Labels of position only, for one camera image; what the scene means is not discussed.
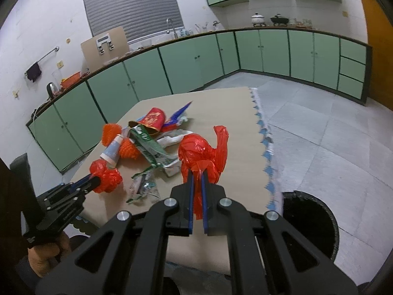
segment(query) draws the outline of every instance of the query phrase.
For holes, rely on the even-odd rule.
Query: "human hand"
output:
[[[30,267],[39,277],[44,277],[56,266],[54,257],[60,254],[62,260],[70,254],[70,239],[62,232],[54,243],[36,245],[28,249],[28,260]]]

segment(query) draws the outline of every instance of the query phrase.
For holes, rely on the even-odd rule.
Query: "beige board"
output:
[[[263,171],[267,160],[262,156],[265,145],[261,143],[255,104],[248,88],[213,89],[144,100],[129,110],[119,124],[126,126],[128,121],[144,116],[152,107],[163,109],[170,116],[189,101],[193,103],[187,115],[192,120],[184,125],[184,129],[200,134],[214,148],[217,138],[213,126],[224,125],[228,129],[228,158],[218,184],[225,188],[227,197],[242,203],[249,211],[264,214],[271,200],[270,192],[265,189],[269,178]],[[101,143],[95,147],[76,172],[73,182],[89,174],[90,164],[99,158],[104,148]],[[131,176],[147,166],[142,157],[136,161],[120,160],[117,167],[123,177],[123,185],[112,193],[89,193],[82,216],[102,226],[118,211],[128,210],[132,214],[147,211],[152,205],[150,200],[140,205],[125,202],[130,197]],[[159,171],[156,174],[161,198],[168,197],[172,187],[182,183],[181,174],[170,178]],[[166,260],[202,270],[230,272],[226,236],[204,235],[202,220],[194,220],[190,237],[169,237]]]
[[[104,43],[102,45],[102,48],[104,49],[104,54],[100,54],[97,48],[97,39],[100,39],[108,33],[111,37],[114,49],[109,50],[108,43]],[[100,68],[103,68],[111,61],[121,59],[127,52],[130,51],[127,43],[127,38],[122,27],[117,27],[99,35],[96,35],[95,37],[83,42],[81,44],[81,48],[91,73],[99,70]]]

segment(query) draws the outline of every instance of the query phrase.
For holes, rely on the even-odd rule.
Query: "black towel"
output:
[[[35,82],[41,76],[41,69],[38,62],[35,62],[27,71],[27,78]]]

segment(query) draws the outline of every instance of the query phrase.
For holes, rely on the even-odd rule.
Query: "window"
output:
[[[141,40],[167,29],[166,19],[175,28],[183,27],[176,0],[84,0],[93,36],[122,26],[127,40]]]

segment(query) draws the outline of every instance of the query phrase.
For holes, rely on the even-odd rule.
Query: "towel rack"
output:
[[[42,58],[40,58],[40,59],[37,61],[37,63],[40,62],[44,57],[46,57],[46,56],[48,56],[49,54],[51,54],[53,51],[57,52],[59,49],[60,49],[60,48],[57,46],[57,47],[55,47],[53,50],[50,50],[50,51],[49,51],[48,53],[46,53]]]

